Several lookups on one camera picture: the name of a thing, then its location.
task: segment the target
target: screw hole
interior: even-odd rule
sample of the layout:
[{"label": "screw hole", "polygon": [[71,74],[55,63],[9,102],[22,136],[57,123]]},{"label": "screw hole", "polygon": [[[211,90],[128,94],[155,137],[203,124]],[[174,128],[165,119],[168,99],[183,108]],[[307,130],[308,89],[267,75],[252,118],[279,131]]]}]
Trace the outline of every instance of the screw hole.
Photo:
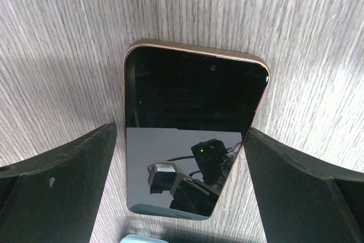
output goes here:
[{"label": "screw hole", "polygon": [[3,167],[0,167],[0,172],[6,172],[6,171],[9,171],[12,169],[14,169],[14,166],[11,166],[11,165],[3,166]]}]

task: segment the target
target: gray wood grain surface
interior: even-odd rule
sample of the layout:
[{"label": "gray wood grain surface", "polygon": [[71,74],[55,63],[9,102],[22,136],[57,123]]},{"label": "gray wood grain surface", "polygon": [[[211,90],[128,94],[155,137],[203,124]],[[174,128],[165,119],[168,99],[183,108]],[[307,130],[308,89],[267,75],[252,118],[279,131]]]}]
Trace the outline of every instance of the gray wood grain surface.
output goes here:
[{"label": "gray wood grain surface", "polygon": [[258,55],[272,80],[254,126],[364,171],[363,17],[364,0],[0,0],[0,165],[115,121],[91,242],[126,233],[265,242],[243,151],[209,220],[128,212],[123,54],[155,38]]}]

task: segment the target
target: smartphone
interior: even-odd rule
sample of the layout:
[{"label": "smartphone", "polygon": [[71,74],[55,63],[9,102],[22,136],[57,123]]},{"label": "smartphone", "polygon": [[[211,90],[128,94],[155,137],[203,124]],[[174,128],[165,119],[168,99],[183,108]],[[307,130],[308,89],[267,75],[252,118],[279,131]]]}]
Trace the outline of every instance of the smartphone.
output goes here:
[{"label": "smartphone", "polygon": [[266,92],[268,67],[248,53],[143,39],[125,54],[124,72],[128,208],[206,219]]}]

